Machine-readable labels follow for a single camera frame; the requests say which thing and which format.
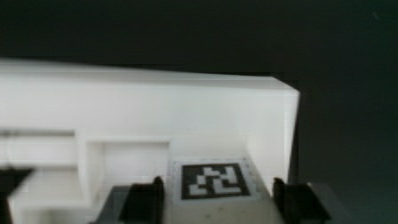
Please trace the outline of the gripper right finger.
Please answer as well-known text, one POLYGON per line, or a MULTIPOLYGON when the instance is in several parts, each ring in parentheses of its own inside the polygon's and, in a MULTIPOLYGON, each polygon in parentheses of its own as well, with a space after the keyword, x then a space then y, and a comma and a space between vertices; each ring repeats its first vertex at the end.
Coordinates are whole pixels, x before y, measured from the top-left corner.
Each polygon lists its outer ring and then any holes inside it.
POLYGON ((285 224, 353 224, 326 184, 285 183, 273 178, 271 197, 285 224))

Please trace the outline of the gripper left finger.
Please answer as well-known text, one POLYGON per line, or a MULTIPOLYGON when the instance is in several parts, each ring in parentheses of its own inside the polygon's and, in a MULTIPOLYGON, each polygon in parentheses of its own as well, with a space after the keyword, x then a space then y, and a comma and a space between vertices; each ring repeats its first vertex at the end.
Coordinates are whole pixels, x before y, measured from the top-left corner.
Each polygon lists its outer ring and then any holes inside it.
POLYGON ((113 186, 95 220, 88 224, 163 224, 164 186, 150 183, 113 186))

